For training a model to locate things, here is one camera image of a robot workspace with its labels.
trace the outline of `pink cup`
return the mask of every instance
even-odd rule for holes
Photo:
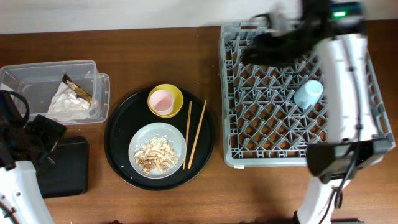
[[[173,111],[173,94],[167,90],[157,90],[149,98],[149,106],[159,115],[168,115]]]

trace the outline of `green light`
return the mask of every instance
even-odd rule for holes
[[[346,12],[335,12],[333,13],[334,17],[344,17],[346,16]]]

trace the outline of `clear plastic container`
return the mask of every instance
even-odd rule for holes
[[[48,113],[51,99],[57,92],[64,74],[93,96],[93,103],[85,110]],[[11,65],[0,69],[0,89],[14,90],[26,98],[32,121],[38,114],[51,117],[62,124],[88,124],[104,122],[109,111],[109,77],[99,74],[92,60],[34,63]],[[25,106],[15,100],[21,114]],[[71,113],[88,113],[89,118],[60,121],[56,117],[67,117]]]

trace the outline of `dish rack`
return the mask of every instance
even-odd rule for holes
[[[323,84],[316,53],[305,54],[288,68],[241,63],[242,52],[255,36],[276,32],[267,22],[234,22],[221,26],[219,60],[223,96],[223,145],[227,165],[306,166],[307,146],[328,141],[325,96],[303,110],[293,95],[301,84]],[[379,136],[395,147],[369,54],[366,55],[369,100]]]

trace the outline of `yellow bowl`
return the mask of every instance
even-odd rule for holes
[[[150,96],[156,92],[157,90],[167,90],[169,92],[171,92],[171,94],[173,95],[173,99],[174,99],[174,107],[173,107],[173,111],[168,114],[168,115],[159,115],[157,114],[154,109],[152,109],[149,105],[149,98]],[[177,113],[180,111],[182,104],[184,102],[184,97],[182,96],[182,92],[181,90],[179,90],[177,87],[171,85],[171,84],[161,84],[158,85],[157,87],[155,87],[148,96],[148,107],[149,109],[152,111],[152,113],[156,114],[157,116],[160,116],[161,118],[172,118],[175,115],[177,115]]]

